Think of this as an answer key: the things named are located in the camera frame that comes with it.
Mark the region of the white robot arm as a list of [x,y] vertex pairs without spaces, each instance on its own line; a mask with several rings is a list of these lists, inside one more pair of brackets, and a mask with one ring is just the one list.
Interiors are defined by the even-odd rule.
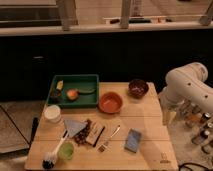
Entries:
[[199,62],[172,69],[166,74],[166,86],[158,94],[164,125],[169,124],[171,113],[185,100],[193,102],[203,112],[213,114],[213,88],[205,84],[207,78],[208,70]]

